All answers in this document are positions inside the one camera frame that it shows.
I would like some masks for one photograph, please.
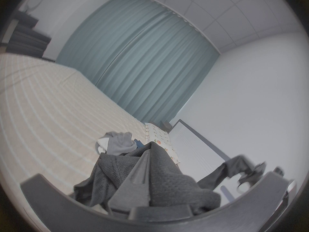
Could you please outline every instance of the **gray fabric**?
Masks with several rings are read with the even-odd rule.
[[[107,132],[103,137],[109,137],[106,154],[119,156],[123,153],[129,153],[136,149],[136,142],[132,141],[130,132]]]
[[[150,149],[150,206],[189,204],[194,214],[220,206],[221,197],[183,175],[166,151],[154,142],[124,156],[100,154],[91,176],[74,186],[72,198],[87,206],[106,208],[144,151]]]

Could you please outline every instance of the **beige quilted bed sheet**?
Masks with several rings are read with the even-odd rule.
[[[69,194],[90,176],[95,142],[106,132],[129,131],[145,143],[145,125],[80,72],[9,53],[0,54],[0,125],[1,184],[40,228],[22,181],[41,173]]]

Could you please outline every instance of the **patterned pillow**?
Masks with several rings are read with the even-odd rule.
[[[166,152],[168,153],[168,155],[175,164],[180,163],[178,156],[175,150],[173,149],[168,133],[150,123],[145,123],[145,126],[146,126],[146,142],[149,143],[153,141],[157,143],[163,149],[166,150]]]

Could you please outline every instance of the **white wall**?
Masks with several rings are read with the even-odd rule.
[[[298,189],[309,169],[309,44],[300,33],[222,54],[172,119],[182,119],[229,157],[281,166]]]
[[[270,35],[303,30],[285,0],[157,1],[183,15],[220,52]]]
[[[39,19],[35,29],[52,40],[43,57],[56,60],[62,47],[78,26],[109,0],[43,0],[30,14]]]

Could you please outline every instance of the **teal curtain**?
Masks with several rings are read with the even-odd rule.
[[[56,62],[79,70],[142,122],[170,121],[219,53],[151,0],[111,0],[72,34]]]

